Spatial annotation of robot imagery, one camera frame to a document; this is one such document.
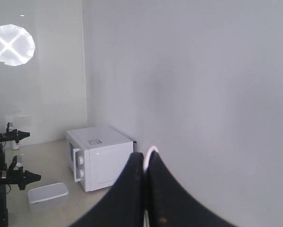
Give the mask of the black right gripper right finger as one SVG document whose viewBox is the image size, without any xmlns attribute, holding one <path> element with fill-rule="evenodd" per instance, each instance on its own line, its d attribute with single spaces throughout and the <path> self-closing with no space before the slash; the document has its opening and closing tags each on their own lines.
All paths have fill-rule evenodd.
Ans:
<svg viewBox="0 0 283 227">
<path fill-rule="evenodd" d="M 234 226 L 192 197 L 156 151 L 149 156 L 147 185 L 147 212 L 151 227 Z"/>
</svg>

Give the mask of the black background robot arm far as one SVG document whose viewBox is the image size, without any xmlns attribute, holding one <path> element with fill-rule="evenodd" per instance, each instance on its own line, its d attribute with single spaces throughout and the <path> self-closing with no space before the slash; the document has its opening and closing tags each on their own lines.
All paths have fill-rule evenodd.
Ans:
<svg viewBox="0 0 283 227">
<path fill-rule="evenodd" d="M 13 123 L 8 122 L 5 133 L 0 133 L 0 143 L 11 142 L 12 150 L 19 150 L 19 142 L 27 137 L 30 137 L 29 132 L 19 131 L 13 127 Z"/>
</svg>

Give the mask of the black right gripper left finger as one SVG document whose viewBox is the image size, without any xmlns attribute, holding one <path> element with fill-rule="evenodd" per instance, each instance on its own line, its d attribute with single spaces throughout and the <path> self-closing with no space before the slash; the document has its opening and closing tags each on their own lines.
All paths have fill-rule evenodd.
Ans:
<svg viewBox="0 0 283 227">
<path fill-rule="evenodd" d="M 130 154 L 110 190 L 72 227 L 142 227 L 144 225 L 144 155 Z"/>
</svg>

